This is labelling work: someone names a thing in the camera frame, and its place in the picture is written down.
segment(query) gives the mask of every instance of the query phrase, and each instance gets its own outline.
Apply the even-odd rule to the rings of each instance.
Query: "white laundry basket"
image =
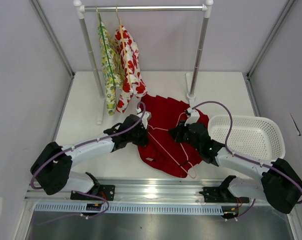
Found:
[[[270,119],[254,116],[232,116],[233,127],[227,145],[239,153],[268,160],[283,158],[284,141],[279,127]],[[216,115],[209,121],[212,139],[224,143],[230,127],[228,115]]]

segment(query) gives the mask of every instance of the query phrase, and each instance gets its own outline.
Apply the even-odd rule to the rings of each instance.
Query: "metal grille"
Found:
[[[94,213],[93,210],[86,210],[85,203],[68,203],[68,202],[43,202],[38,203],[35,211],[43,212],[77,212],[77,213]],[[111,203],[108,213],[116,214],[181,214],[181,215],[223,215],[221,206],[208,205],[164,205],[164,204],[120,204]]]

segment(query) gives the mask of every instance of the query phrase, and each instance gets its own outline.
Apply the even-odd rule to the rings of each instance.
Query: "yellow floral garment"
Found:
[[[115,88],[122,89],[124,82],[124,72],[120,64],[120,56],[118,55],[114,41],[110,38],[105,25],[102,23],[99,15],[99,42],[101,49],[102,72],[106,89],[106,108],[109,115],[113,115],[116,111]]]

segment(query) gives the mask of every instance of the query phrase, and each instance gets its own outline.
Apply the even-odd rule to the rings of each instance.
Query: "white pipe connector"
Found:
[[[205,0],[204,5],[206,6],[206,11],[204,12],[204,17],[208,19],[211,15],[213,0]]]
[[[77,16],[79,17],[79,19],[83,19],[84,18],[83,13],[85,12],[85,6],[82,5],[82,2],[80,0],[74,0],[73,5],[76,8]]]

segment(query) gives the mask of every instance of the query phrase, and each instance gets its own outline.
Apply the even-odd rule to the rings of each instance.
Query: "horizontal rack bar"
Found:
[[[203,11],[204,5],[181,5],[181,6],[85,6],[85,12],[142,12],[142,11]]]

